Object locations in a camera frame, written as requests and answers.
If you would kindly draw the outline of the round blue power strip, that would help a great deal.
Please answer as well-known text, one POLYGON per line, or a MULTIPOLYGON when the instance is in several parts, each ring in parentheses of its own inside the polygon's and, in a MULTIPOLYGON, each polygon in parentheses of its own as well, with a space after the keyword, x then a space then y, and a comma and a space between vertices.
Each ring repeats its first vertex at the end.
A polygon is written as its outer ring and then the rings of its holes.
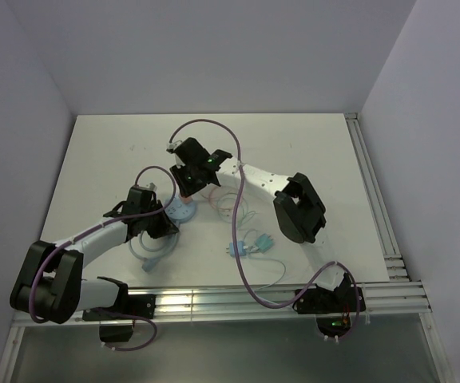
POLYGON ((174 222, 187 223, 196 214, 196 202, 176 196, 165 209, 165 213, 174 222))

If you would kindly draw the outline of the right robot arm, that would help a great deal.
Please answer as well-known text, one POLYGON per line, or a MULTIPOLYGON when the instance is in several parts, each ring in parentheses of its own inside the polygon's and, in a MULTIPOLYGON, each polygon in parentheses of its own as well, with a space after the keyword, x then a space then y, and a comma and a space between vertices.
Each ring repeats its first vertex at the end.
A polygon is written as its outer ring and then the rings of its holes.
POLYGON ((241 147, 237 154, 217 149, 210 153, 189 137, 179 143, 170 140, 167 152, 176 163, 170 168, 183 197, 209 185, 236 189, 231 215, 232 249, 236 249, 239 204, 245 191, 272 205, 280 232, 299 245, 317 244, 326 226, 326 208, 307 176, 297 172, 283 176, 245 164, 241 147))

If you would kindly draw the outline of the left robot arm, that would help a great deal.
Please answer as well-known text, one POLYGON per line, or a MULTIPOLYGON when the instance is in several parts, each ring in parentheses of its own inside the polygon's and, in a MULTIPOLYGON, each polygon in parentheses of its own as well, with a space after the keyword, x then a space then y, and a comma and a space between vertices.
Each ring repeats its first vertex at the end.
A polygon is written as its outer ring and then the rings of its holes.
POLYGON ((32 243, 10 293, 10 306, 36 323, 62 324, 78 311, 97 309, 122 318, 130 308, 128 285, 109 277, 85 279, 84 268, 142 233, 161 239, 178 231, 156 192, 133 186, 95 226, 68 239, 32 243))

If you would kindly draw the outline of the teal charger plug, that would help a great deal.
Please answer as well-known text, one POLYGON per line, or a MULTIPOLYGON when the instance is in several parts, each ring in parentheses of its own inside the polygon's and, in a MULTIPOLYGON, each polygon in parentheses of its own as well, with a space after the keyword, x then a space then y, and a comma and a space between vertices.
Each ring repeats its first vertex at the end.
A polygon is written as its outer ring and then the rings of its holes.
POLYGON ((274 241, 270 235, 262 234, 255 240, 255 247, 260 253, 265 253, 274 246, 274 241))

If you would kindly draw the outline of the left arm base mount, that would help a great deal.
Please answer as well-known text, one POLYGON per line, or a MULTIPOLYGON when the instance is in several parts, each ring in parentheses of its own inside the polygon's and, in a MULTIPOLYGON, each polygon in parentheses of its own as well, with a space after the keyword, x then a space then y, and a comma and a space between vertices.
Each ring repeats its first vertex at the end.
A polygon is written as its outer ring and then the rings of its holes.
POLYGON ((97 308, 84 310, 84 322, 99 322, 99 339, 110 345, 125 344, 131 340, 137 321, 152 320, 156 308, 155 294, 137 294, 127 297, 121 308, 97 308), (101 322, 130 320, 128 325, 104 325, 101 322))

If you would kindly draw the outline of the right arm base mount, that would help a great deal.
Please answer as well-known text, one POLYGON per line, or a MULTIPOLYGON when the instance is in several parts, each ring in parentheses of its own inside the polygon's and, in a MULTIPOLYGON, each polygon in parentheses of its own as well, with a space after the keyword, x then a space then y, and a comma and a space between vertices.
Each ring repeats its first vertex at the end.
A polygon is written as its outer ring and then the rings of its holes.
POLYGON ((291 307, 297 314, 314 315, 322 339, 334 343, 351 332, 367 308, 362 289, 352 284, 333 291, 320 287, 309 289, 291 307))

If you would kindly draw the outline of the right side aluminium rail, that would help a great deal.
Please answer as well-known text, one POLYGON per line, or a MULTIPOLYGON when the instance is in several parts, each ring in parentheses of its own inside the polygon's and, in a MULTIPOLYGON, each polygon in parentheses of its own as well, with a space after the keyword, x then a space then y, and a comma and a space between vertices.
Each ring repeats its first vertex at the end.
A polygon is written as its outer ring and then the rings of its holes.
POLYGON ((371 158, 363 139, 358 114, 345 113, 344 118, 359 163, 390 280, 392 282, 409 282, 410 276, 399 250, 371 158))

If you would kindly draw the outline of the aluminium rail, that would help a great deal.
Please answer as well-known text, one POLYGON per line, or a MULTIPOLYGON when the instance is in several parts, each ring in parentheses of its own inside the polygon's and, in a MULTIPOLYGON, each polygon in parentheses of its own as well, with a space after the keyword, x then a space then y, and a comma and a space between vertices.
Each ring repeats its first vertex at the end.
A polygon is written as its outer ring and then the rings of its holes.
MULTIPOLYGON (((373 315, 426 314, 431 312, 420 282, 361 283, 364 293, 363 318, 373 315)), ((156 296, 153 321, 210 322, 301 318, 290 306, 268 309, 255 302, 243 287, 191 289, 137 289, 131 296, 156 296)))
POLYGON ((363 139, 358 114, 345 113, 344 118, 359 163, 390 280, 392 282, 409 282, 410 276, 399 250, 371 158, 363 139))

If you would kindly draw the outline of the front aluminium rail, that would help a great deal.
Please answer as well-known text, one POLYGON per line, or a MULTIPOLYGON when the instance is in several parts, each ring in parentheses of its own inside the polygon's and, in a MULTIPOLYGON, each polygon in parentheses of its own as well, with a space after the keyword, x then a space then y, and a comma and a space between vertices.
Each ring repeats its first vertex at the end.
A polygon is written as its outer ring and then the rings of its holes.
MULTIPOLYGON (((364 293, 363 318, 373 315, 426 314, 431 312, 420 282, 361 283, 364 293)), ((255 302, 243 287, 191 289, 137 289, 131 296, 156 296, 153 321, 210 322, 301 318, 290 306, 268 309, 255 302)))

